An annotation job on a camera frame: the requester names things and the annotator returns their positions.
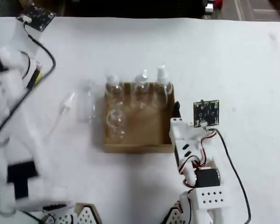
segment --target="white surface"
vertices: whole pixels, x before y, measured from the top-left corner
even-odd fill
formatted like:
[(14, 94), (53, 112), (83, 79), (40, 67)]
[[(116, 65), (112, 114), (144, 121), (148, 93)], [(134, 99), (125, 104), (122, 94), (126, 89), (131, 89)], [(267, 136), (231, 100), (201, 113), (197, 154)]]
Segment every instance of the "white surface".
[[(0, 18), (0, 47), (12, 42), (36, 52), (16, 23)], [(183, 119), (192, 121), (194, 101), (220, 100), (218, 128), (247, 191), (251, 223), (280, 223), (280, 23), (55, 18), (39, 39), (57, 61), (52, 77), (26, 102), (31, 109), (37, 104), (44, 130), (85, 77), (103, 84), (112, 71), (132, 81), (145, 68), (154, 81), (165, 64)], [(36, 57), (45, 69), (51, 65), (40, 49)], [(95, 204), (103, 223), (160, 223), (186, 190), (173, 154), (105, 154), (100, 126), (78, 123), (74, 113), (63, 121), (48, 149), (56, 181), (72, 187), (78, 202)], [(224, 154), (218, 137), (207, 150)], [(225, 166), (233, 223), (242, 224), (244, 197), (227, 160)]]

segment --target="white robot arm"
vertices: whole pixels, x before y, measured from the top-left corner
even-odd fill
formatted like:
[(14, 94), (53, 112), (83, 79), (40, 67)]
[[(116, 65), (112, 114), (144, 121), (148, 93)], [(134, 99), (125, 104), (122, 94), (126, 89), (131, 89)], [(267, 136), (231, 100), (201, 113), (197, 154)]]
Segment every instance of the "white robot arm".
[(68, 204), (67, 188), (53, 185), (41, 135), (29, 119), (22, 81), (21, 53), (0, 49), (0, 204), (5, 211), (40, 211)]
[[(190, 188), (183, 192), (177, 203), (180, 220), (186, 224), (229, 224), (232, 222), (232, 208), (226, 177), (220, 174), (222, 162), (216, 154), (205, 153), (204, 144), (216, 135), (221, 136), (217, 129), (207, 130), (207, 122), (202, 119), (196, 123), (200, 127), (188, 124), (182, 120), (179, 113), (179, 103), (175, 104), (170, 120), (170, 138), (175, 149), (175, 158), (180, 174), (185, 176), (183, 184)], [(239, 179), (246, 199), (249, 218), (251, 219), (249, 203), (245, 190)], [(167, 215), (163, 223), (177, 223), (173, 213)]]

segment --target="clear plastic bottle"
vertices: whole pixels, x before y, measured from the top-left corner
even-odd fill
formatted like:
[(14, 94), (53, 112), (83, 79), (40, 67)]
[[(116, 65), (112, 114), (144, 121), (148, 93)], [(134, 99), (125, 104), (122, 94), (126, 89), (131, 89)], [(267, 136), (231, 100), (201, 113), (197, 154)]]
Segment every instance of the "clear plastic bottle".
[(148, 101), (149, 83), (147, 82), (147, 70), (136, 76), (131, 84), (131, 107), (144, 108)]
[(112, 109), (107, 114), (108, 136), (114, 142), (120, 142), (126, 134), (126, 116), (120, 109)]
[(168, 97), (172, 93), (172, 83), (165, 66), (158, 68), (158, 79), (154, 83), (154, 95), (152, 105), (156, 108), (165, 108), (168, 105)]
[(97, 115), (96, 96), (93, 91), (95, 85), (93, 81), (87, 79), (81, 84), (77, 91), (77, 115), (80, 121), (92, 122)]
[(124, 86), (117, 75), (107, 76), (106, 96), (110, 107), (119, 107), (124, 102)]

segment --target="black wire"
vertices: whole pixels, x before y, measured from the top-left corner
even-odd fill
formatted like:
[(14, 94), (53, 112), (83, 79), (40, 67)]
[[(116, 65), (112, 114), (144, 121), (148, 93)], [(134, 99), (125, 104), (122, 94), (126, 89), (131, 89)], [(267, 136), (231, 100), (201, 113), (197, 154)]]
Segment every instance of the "black wire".
[(26, 56), (28, 57), (28, 68), (27, 68), (26, 73), (25, 73), (24, 76), (22, 77), (22, 79), (24, 79), (24, 78), (28, 75), (28, 73), (29, 73), (30, 66), (31, 66), (31, 59), (30, 59), (29, 55), (27, 54), (27, 52), (21, 51), (21, 53), (24, 54), (24, 55), (26, 55)]
[(16, 214), (16, 210), (13, 210), (12, 212), (3, 212), (0, 210), (0, 215), (4, 218), (13, 217), (15, 214)]
[(35, 221), (37, 221), (39, 224), (45, 224), (44, 221), (35, 217), (34, 215), (31, 215), (29, 212), (26, 212), (26, 211), (21, 211), (21, 212), (24, 213), (25, 215), (29, 216), (30, 218), (34, 219)]
[(35, 87), (34, 87), (33, 89), (31, 89), (31, 90), (27, 90), (27, 91), (22, 95), (22, 97), (18, 100), (18, 102), (13, 106), (13, 108), (10, 110), (9, 116), (6, 117), (6, 118), (2, 121), (2, 123), (0, 124), (0, 132), (1, 132), (1, 130), (4, 128), (4, 126), (6, 125), (6, 123), (11, 119), (11, 117), (13, 116), (13, 114), (17, 111), (17, 109), (20, 107), (20, 105), (24, 102), (24, 100), (29, 96), (29, 94), (31, 93), (31, 91), (34, 90), (41, 82), (43, 82), (43, 81), (53, 72), (53, 70), (54, 70), (55, 67), (56, 67), (56, 60), (55, 60), (54, 56), (51, 54), (51, 52), (50, 52), (48, 49), (46, 49), (41, 43), (39, 43), (33, 36), (31, 36), (31, 35), (27, 32), (25, 26), (26, 26), (26, 23), (23, 24), (23, 28), (24, 28), (25, 32), (27, 33), (28, 37), (29, 37), (35, 44), (37, 44), (38, 46), (40, 46), (40, 47), (49, 55), (49, 57), (50, 57), (51, 60), (52, 60), (53, 65), (52, 65), (52, 67), (50, 68), (50, 70), (41, 78), (41, 80), (40, 80), (37, 84), (35, 84)]
[(54, 218), (54, 216), (52, 216), (51, 214), (48, 213), (48, 216), (50, 216), (53, 220), (54, 220), (54, 224), (56, 223), (56, 219)]
[(242, 184), (242, 181), (241, 181), (241, 179), (239, 178), (239, 175), (238, 175), (238, 173), (237, 173), (237, 171), (236, 171), (236, 169), (235, 169), (235, 167), (234, 167), (234, 165), (233, 165), (233, 163), (232, 163), (232, 161), (231, 161), (231, 158), (230, 158), (230, 156), (229, 156), (229, 153), (228, 153), (228, 150), (227, 150), (227, 146), (226, 146), (226, 144), (225, 144), (225, 141), (224, 141), (224, 139), (223, 139), (223, 136), (221, 135), (221, 133), (219, 132), (219, 130), (216, 129), (216, 128), (210, 128), (209, 130), (210, 130), (210, 131), (216, 131), (216, 132), (218, 133), (218, 135), (220, 136), (220, 139), (221, 139), (221, 141), (222, 141), (222, 143), (223, 143), (223, 146), (224, 146), (224, 149), (225, 149), (227, 158), (228, 158), (228, 160), (229, 160), (229, 163), (230, 163), (230, 165), (231, 165), (231, 167), (232, 167), (232, 169), (233, 169), (235, 175), (237, 176), (239, 185), (241, 186), (241, 189), (242, 189), (243, 194), (244, 194), (244, 197), (245, 197), (246, 205), (247, 205), (248, 219), (247, 219), (247, 221), (245, 222), (245, 224), (248, 224), (248, 223), (251, 221), (251, 209), (250, 209), (250, 205), (249, 205), (249, 201), (248, 201), (248, 197), (247, 197), (245, 188), (244, 188), (244, 186), (243, 186), (243, 184)]
[(190, 220), (188, 222), (188, 224), (191, 223), (191, 220), (192, 220), (192, 207), (191, 207), (191, 200), (188, 198), (188, 202), (189, 202), (189, 205), (190, 205)]

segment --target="red object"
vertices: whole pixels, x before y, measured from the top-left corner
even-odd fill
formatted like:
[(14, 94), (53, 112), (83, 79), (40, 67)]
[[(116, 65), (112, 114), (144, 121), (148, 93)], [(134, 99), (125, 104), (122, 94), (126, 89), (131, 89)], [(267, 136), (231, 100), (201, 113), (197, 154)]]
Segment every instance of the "red object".
[(215, 0), (214, 8), (221, 9), (223, 6), (223, 0)]

